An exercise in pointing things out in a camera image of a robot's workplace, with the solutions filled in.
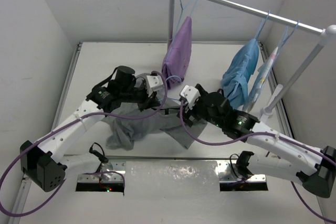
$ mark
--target metal rod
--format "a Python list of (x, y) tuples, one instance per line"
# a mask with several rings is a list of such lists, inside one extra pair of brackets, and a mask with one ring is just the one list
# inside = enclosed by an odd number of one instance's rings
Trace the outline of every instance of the metal rod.
[(169, 49), (170, 44), (173, 41), (173, 30), (174, 30), (174, 9), (175, 9), (175, 0), (169, 0), (169, 17), (168, 17), (168, 42), (167, 50)]
[[(267, 15), (268, 15), (268, 12), (264, 12), (264, 11), (261, 11), (261, 10), (258, 10), (258, 9), (254, 9), (254, 8), (251, 8), (251, 7), (248, 7), (248, 6), (245, 6), (245, 5), (237, 4), (237, 3), (234, 3), (234, 2), (231, 2), (231, 1), (228, 1), (228, 0), (208, 0), (208, 1), (220, 4), (220, 5), (224, 5), (224, 6), (236, 9), (236, 10), (240, 10), (242, 12), (249, 13), (249, 14), (261, 17), (261, 18), (266, 18)], [(286, 26), (290, 26), (290, 27), (295, 27), (298, 23), (295, 20), (283, 18), (283, 17), (277, 16), (277, 15), (274, 15), (274, 14), (269, 14), (268, 20), (271, 20), (271, 21), (274, 21), (274, 22), (277, 22), (279, 24), (283, 24), (283, 25), (286, 25)], [(303, 23), (299, 23), (297, 28), (300, 29), (300, 30), (307, 31), (309, 33), (315, 34), (315, 35), (321, 35), (323, 33), (323, 29), (308, 26), (308, 25), (305, 25)]]
[(319, 52), (324, 48), (324, 45), (317, 44), (314, 49), (310, 52), (308, 57), (304, 60), (304, 62), (301, 64), (301, 66), (295, 71), (295, 73), (292, 75), (292, 77), (289, 79), (287, 84), (283, 87), (283, 89), (279, 92), (279, 94), (274, 98), (274, 100), (265, 108), (265, 111), (267, 113), (271, 113), (273, 108), (277, 105), (277, 103), (282, 99), (284, 94), (287, 92), (287, 90), (290, 89), (290, 87), (293, 86), (293, 84), (296, 82), (296, 80), (301, 76), (303, 71), (307, 68), (307, 66), (313, 61), (313, 59), (319, 54)]

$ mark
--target gray cloth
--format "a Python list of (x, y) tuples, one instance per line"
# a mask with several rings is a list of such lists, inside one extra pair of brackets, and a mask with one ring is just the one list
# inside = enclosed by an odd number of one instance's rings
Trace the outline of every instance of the gray cloth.
[[(168, 107), (179, 108), (180, 105), (167, 98), (164, 108)], [(113, 113), (138, 117), (153, 113), (153, 110), (147, 109), (140, 112), (137, 104), (122, 103), (120, 108), (114, 110)], [(180, 119), (176, 116), (177, 113), (178, 110), (169, 109), (169, 114), (165, 115), (165, 111), (162, 110), (144, 120), (115, 119), (108, 116), (102, 121), (110, 125), (113, 135), (107, 138), (106, 147), (112, 150), (118, 148), (131, 150), (134, 147), (135, 141), (139, 141), (146, 135), (160, 130), (178, 141), (182, 147), (188, 149), (194, 140), (184, 131)], [(204, 120), (193, 120), (193, 123), (190, 131), (194, 136), (198, 137), (207, 123)]]

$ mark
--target cable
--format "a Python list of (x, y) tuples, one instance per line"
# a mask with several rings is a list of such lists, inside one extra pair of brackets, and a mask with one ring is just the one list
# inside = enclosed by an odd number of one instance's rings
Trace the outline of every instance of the cable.
[(146, 81), (144, 76), (138, 76), (138, 77), (136, 77), (136, 80), (138, 80), (139, 78), (142, 78), (144, 81)]
[[(159, 75), (162, 80), (163, 80), (163, 85), (164, 85), (164, 97), (163, 97), (163, 102), (160, 104), (160, 106), (158, 107), (157, 110), (155, 110), (153, 113), (145, 115), (145, 116), (139, 116), (139, 117), (129, 117), (129, 116), (124, 116), (124, 115), (117, 115), (117, 114), (112, 114), (112, 113), (106, 113), (106, 112), (95, 112), (95, 113), (89, 113), (86, 115), (83, 115), (81, 117), (81, 119), (85, 119), (88, 118), (90, 116), (93, 115), (106, 115), (106, 116), (114, 116), (115, 118), (121, 118), (121, 119), (128, 119), (128, 120), (143, 120), (143, 119), (147, 119), (153, 115), (155, 115), (156, 113), (158, 113), (160, 111), (161, 108), (163, 108), (164, 103), (167, 99), (167, 93), (168, 93), (168, 87), (167, 87), (167, 83), (165, 81), (165, 78), (163, 77), (163, 75), (160, 72), (157, 71), (153, 71), (152, 73), (155, 73), (157, 75)], [(2, 174), (1, 178), (0, 178), (0, 190), (2, 188), (2, 185), (4, 183), (4, 180), (6, 178), (6, 176), (8, 175), (9, 171), (13, 168), (13, 166), (21, 159), (21, 157), (23, 157), (24, 155), (26, 155), (31, 149), (33, 149), (34, 147), (38, 146), (40, 143), (42, 143), (43, 141), (49, 139), (50, 137), (54, 136), (55, 134), (65, 130), (66, 128), (76, 124), (80, 122), (80, 119), (76, 119), (60, 128), (58, 128), (55, 131), (50, 132), (49, 134), (45, 135), (44, 137), (42, 137), (40, 140), (37, 140), (35, 143), (33, 143), (31, 146), (29, 146), (28, 148), (26, 148), (25, 150), (23, 150), (10, 164), (9, 166), (5, 169), (4, 173)], [(22, 214), (16, 214), (13, 212), (9, 212), (7, 211), (4, 206), (2, 205), (1, 201), (0, 201), (0, 211), (2, 213), (4, 213), (5, 215), (11, 216), (11, 217), (23, 217), (23, 216), (27, 216), (30, 215), (36, 211), (38, 211), (41, 207), (43, 207), (46, 203), (48, 203), (53, 196), (58, 192), (58, 190), (60, 189), (60, 187), (63, 185), (64, 181), (56, 188), (55, 192), (45, 201), (43, 202), (40, 206), (36, 207), (35, 209), (28, 211), (28, 212), (24, 212)]]
[(218, 89), (217, 92), (220, 93), (222, 96), (224, 96), (224, 90), (223, 89)]
[(86, 173), (87, 175), (102, 175), (102, 174), (106, 174), (106, 173), (115, 173), (115, 174), (118, 174), (121, 178), (122, 178), (122, 183), (123, 183), (123, 186), (125, 188), (125, 177), (124, 175), (122, 175), (121, 173), (118, 173), (116, 171), (113, 171), (113, 170), (108, 170), (106, 172), (98, 172), (98, 173)]
[(101, 187), (101, 188), (104, 188), (104, 189), (107, 189), (108, 187), (107, 186), (105, 186), (105, 185), (103, 185), (102, 183), (101, 183), (101, 178), (99, 178), (99, 186)]
[(233, 164), (232, 164), (232, 156), (237, 156), (237, 157), (239, 157), (239, 155), (238, 154), (236, 154), (236, 153), (234, 153), (234, 154), (232, 154), (231, 156), (230, 156), (230, 158), (229, 158), (229, 160), (230, 160), (230, 167), (231, 167), (231, 170), (232, 170), (232, 172), (234, 173), (234, 175), (237, 177), (237, 178), (239, 178), (238, 177), (238, 175), (236, 174), (236, 171), (235, 171), (235, 169), (234, 169), (234, 167), (233, 167)]
[(317, 212), (315, 212), (310, 206), (308, 206), (308, 204), (305, 202), (305, 200), (303, 199), (303, 197), (300, 195), (298, 189), (296, 188), (296, 186), (294, 185), (293, 182), (291, 182), (293, 188), (294, 188), (294, 191), (296, 193), (296, 195), (299, 197), (299, 199), (301, 200), (301, 202), (304, 204), (305, 207), (307, 207), (307, 209), (312, 213), (314, 214), (315, 216), (319, 217), (320, 219), (324, 220), (324, 221), (327, 221), (327, 222), (330, 222), (330, 223), (336, 223), (335, 220), (330, 220), (322, 215), (319, 215)]
[(94, 143), (91, 145), (90, 149), (92, 149), (94, 145), (98, 145), (99, 148), (101, 149), (101, 152), (102, 152), (103, 156), (105, 156), (105, 151), (104, 151), (103, 147), (101, 147), (101, 145), (98, 144), (98, 143), (96, 143), (96, 142), (94, 142)]
[(179, 76), (169, 76), (167, 77), (166, 81), (168, 81), (171, 78), (178, 78), (179, 82), (182, 82), (182, 79)]
[(237, 182), (233, 182), (233, 183), (230, 183), (228, 184), (228, 186), (237, 186), (237, 185), (240, 185), (242, 183), (245, 183), (247, 180), (249, 180), (251, 177), (248, 177), (248, 178), (242, 178), (240, 181), (237, 181)]
[(221, 143), (209, 143), (209, 142), (200, 140), (200, 139), (198, 139), (197, 137), (195, 137), (195, 136), (194, 136), (194, 135), (187, 129), (187, 127), (185, 126), (184, 121), (183, 121), (183, 107), (184, 107), (184, 101), (182, 100), (182, 101), (181, 101), (181, 105), (180, 105), (180, 120), (181, 120), (182, 127), (183, 127), (184, 131), (185, 131), (185, 132), (186, 132), (186, 133), (187, 133), (193, 140), (195, 140), (195, 141), (197, 141), (197, 142), (199, 142), (199, 143), (201, 143), (201, 144), (210, 145), (210, 146), (221, 146), (221, 145), (227, 145), (227, 144), (237, 143), (237, 142), (239, 142), (239, 141), (241, 141), (241, 140), (244, 140), (244, 139), (248, 138), (249, 136), (253, 136), (253, 135), (252, 135), (253, 133), (251, 133), (251, 134), (247, 134), (247, 135), (245, 135), (245, 136), (241, 136), (241, 137), (239, 137), (239, 138), (237, 138), (237, 139), (230, 140), (230, 141), (227, 141), (227, 142), (221, 142)]
[[(241, 136), (235, 140), (231, 140), (231, 141), (227, 141), (227, 142), (222, 142), (222, 143), (209, 143), (209, 142), (205, 142), (205, 141), (202, 141), (198, 138), (196, 138), (185, 126), (184, 122), (183, 122), (183, 103), (184, 101), (181, 102), (181, 107), (180, 107), (180, 119), (181, 119), (181, 123), (182, 123), (182, 127), (183, 129), (185, 130), (185, 132), (192, 138), (194, 139), (195, 141), (201, 143), (201, 144), (205, 144), (205, 145), (211, 145), (211, 146), (219, 146), (219, 145), (226, 145), (226, 144), (232, 144), (232, 143), (236, 143), (238, 141), (242, 141), (242, 140), (245, 140), (247, 139), (248, 137), (251, 137), (251, 136), (272, 136), (272, 137), (276, 137), (275, 134), (272, 134), (272, 133), (268, 133), (268, 132), (253, 132), (253, 133), (250, 133), (250, 134), (247, 134), (247, 135), (244, 135), (244, 136)], [(287, 143), (290, 143), (290, 144), (293, 144), (293, 145), (296, 145), (298, 147), (301, 147), (307, 151), (310, 151), (322, 158), (324, 158), (326, 161), (328, 161), (330, 164), (332, 164), (334, 167), (336, 167), (336, 162), (333, 161), (331, 158), (327, 157), (327, 156), (324, 156), (322, 153), (320, 152), (317, 152), (309, 147), (306, 147), (304, 146), (303, 144), (301, 143), (297, 143), (293, 140), (290, 140), (290, 139), (287, 139), (286, 137), (283, 137), (283, 136), (279, 136), (279, 139), (281, 139), (282, 141), (284, 142), (287, 142)], [(330, 220), (328, 218), (325, 218), (321, 215), (319, 215), (318, 213), (316, 213), (313, 209), (311, 209), (308, 204), (304, 201), (304, 199), (302, 198), (302, 196), (300, 195), (300, 193), (297, 191), (295, 185), (293, 184), (292, 182), (292, 185), (293, 185), (293, 188), (296, 192), (296, 194), (298, 195), (299, 199), (302, 201), (302, 203), (305, 205), (305, 207), (308, 208), (309, 211), (311, 211), (315, 216), (321, 218), (322, 220), (325, 220), (325, 221), (328, 221), (330, 223), (336, 223), (335, 220)]]
[(99, 82), (99, 83), (98, 83), (97, 85), (95, 85), (94, 87), (101, 87), (101, 86), (103, 86), (104, 84), (108, 83), (108, 82), (112, 79), (112, 77), (113, 77), (113, 75), (114, 75), (114, 73), (116, 72), (117, 69), (118, 69), (118, 67), (116, 67), (116, 68), (114, 69), (113, 73), (112, 73), (110, 76), (108, 76), (105, 80), (102, 80), (101, 82)]

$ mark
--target white table surface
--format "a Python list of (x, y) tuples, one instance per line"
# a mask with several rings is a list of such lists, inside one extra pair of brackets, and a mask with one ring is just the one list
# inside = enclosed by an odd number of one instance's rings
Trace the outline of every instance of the white table surface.
[[(207, 91), (220, 88), (220, 79), (241, 46), (193, 44), (192, 59), (185, 81), (169, 91), (169, 96), (177, 98), (185, 84), (194, 86), (200, 83)], [(60, 120), (72, 113), (91, 88), (109, 76), (119, 65), (132, 67), (136, 73), (160, 71), (165, 50), (166, 44), (83, 43)], [(249, 88), (255, 77), (256, 74), (251, 77)], [(268, 102), (270, 96), (270, 88), (265, 85), (252, 114), (260, 116), (259, 110)], [(267, 124), (280, 130), (276, 115)], [(85, 153), (94, 141), (104, 146), (110, 134), (108, 125), (100, 122), (81, 137), (67, 154)], [(200, 139), (209, 142), (229, 140), (220, 129), (212, 125), (206, 127)], [(107, 155), (113, 156), (199, 158), (225, 158), (243, 150), (266, 152), (244, 143), (211, 147), (194, 142), (189, 150), (185, 150), (164, 133), (148, 135), (142, 141), (136, 142), (131, 151), (105, 149)], [(188, 200), (140, 200), (123, 197), (121, 193), (75, 192), (76, 181), (77, 178), (68, 179), (51, 202), (35, 214), (21, 218), (20, 224), (323, 223), (300, 203), (289, 182), (272, 177), (267, 177), (268, 191), (218, 192), (209, 197)], [(308, 204), (320, 212), (317, 198), (302, 188), (299, 189)], [(38, 206), (48, 195), (32, 184), (24, 211)]]
[[(182, 84), (174, 86), (169, 91), (169, 97), (178, 98), (184, 85), (200, 83), (208, 92), (218, 90), (223, 73), (228, 69), (233, 56), (242, 45), (211, 45), (193, 44), (191, 62)], [(166, 44), (126, 44), (126, 43), (84, 43), (72, 77), (60, 121), (67, 118), (83, 99), (90, 93), (92, 87), (109, 76), (115, 67), (125, 65), (133, 68), (135, 74), (161, 71), (162, 59), (165, 55)], [(251, 89), (256, 78), (253, 75), (249, 82)], [(269, 85), (265, 88), (257, 101), (252, 114), (260, 117), (260, 109), (271, 97)], [(274, 115), (267, 122), (275, 130), (280, 130), (277, 116)], [(99, 122), (89, 129), (67, 152), (69, 155), (82, 154), (88, 151), (92, 142), (105, 146), (105, 141), (112, 134), (108, 124)], [(200, 139), (208, 142), (223, 142), (230, 140), (222, 131), (208, 125)], [(136, 142), (131, 151), (106, 150), (107, 155), (116, 156), (154, 156), (154, 157), (229, 157), (232, 153), (243, 150), (264, 153), (265, 150), (244, 143), (225, 146), (205, 146), (194, 142), (189, 150), (166, 135), (150, 134), (142, 141)]]

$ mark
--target blue cloth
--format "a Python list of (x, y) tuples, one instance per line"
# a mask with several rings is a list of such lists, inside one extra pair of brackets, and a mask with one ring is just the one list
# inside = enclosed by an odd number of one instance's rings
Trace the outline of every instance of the blue cloth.
[(223, 74), (221, 85), (224, 96), (237, 109), (248, 98), (247, 83), (257, 67), (259, 46), (256, 39), (250, 40), (234, 56), (230, 67)]

